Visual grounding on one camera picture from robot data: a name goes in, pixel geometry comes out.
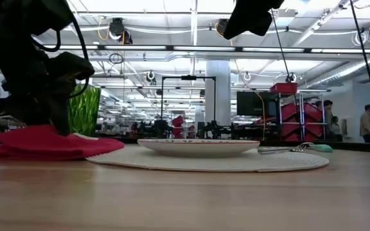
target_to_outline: woven placemat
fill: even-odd
[[[112,153],[87,158],[99,164],[173,171],[203,172],[273,172],[314,169],[329,164],[317,155],[283,152],[260,155],[256,150],[229,158],[191,158],[160,155],[141,146],[125,146]]]

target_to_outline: computer screen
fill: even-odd
[[[276,116],[277,102],[276,95],[269,92],[260,92],[262,100],[255,92],[236,93],[236,114],[238,116],[262,116],[265,107],[266,116]]]

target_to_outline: red cloth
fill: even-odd
[[[28,126],[0,133],[0,159],[80,160],[124,147],[114,139],[84,139],[70,134],[63,137],[50,125]]]

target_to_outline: white plate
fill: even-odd
[[[163,155],[224,157],[257,148],[260,142],[209,139],[139,139],[138,144]]]

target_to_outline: wooden table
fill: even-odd
[[[291,173],[0,161],[0,231],[370,230],[370,153]]]

